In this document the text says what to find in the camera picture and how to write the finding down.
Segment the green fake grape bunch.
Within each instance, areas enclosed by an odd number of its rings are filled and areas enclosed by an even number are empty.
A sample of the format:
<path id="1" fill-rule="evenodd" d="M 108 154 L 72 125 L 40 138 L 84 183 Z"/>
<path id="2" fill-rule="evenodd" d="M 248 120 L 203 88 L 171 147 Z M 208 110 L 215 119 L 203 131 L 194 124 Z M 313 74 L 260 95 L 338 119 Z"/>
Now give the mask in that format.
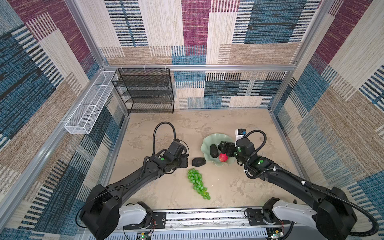
<path id="1" fill-rule="evenodd" d="M 210 200 L 211 196 L 207 187 L 203 183 L 202 174 L 196 169 L 188 170 L 187 174 L 189 182 L 193 185 L 193 189 L 205 200 Z"/>

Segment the red fake apple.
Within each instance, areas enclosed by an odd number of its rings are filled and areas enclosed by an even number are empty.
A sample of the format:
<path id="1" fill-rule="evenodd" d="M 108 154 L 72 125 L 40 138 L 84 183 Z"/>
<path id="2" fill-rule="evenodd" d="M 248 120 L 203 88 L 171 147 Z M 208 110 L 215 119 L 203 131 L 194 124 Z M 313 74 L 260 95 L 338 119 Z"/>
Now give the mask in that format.
<path id="1" fill-rule="evenodd" d="M 220 162 L 225 163 L 228 161 L 228 159 L 229 159 L 229 157 L 226 154 L 223 154 L 223 153 L 219 154 L 219 161 Z"/>

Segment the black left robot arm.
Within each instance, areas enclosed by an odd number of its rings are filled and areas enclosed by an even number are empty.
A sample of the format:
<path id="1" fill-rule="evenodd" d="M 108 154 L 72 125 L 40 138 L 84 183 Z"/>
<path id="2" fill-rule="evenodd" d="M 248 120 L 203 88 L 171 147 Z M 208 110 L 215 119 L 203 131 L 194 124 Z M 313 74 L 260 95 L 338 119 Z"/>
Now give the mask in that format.
<path id="1" fill-rule="evenodd" d="M 96 185 L 80 210 L 80 220 L 97 240 L 106 239 L 118 227 L 123 203 L 148 183 L 177 168 L 186 168 L 188 156 L 182 154 L 172 159 L 166 152 L 146 157 L 143 165 L 127 177 L 106 187 Z"/>

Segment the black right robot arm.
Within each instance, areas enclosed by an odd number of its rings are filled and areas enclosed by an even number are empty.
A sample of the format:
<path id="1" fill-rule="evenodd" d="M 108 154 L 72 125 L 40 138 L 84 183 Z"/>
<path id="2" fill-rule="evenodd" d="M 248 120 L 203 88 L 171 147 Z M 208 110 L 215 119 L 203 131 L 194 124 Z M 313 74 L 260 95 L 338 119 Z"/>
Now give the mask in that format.
<path id="1" fill-rule="evenodd" d="M 218 149 L 222 154 L 236 158 L 248 178 L 274 184 L 305 203 L 302 206 L 271 198 L 261 210 L 266 223 L 274 224 L 277 220 L 300 223 L 318 230 L 328 240 L 344 240 L 353 234 L 358 218 L 342 190 L 318 186 L 283 169 L 258 155 L 258 150 L 247 138 L 238 139 L 236 143 L 221 142 Z"/>

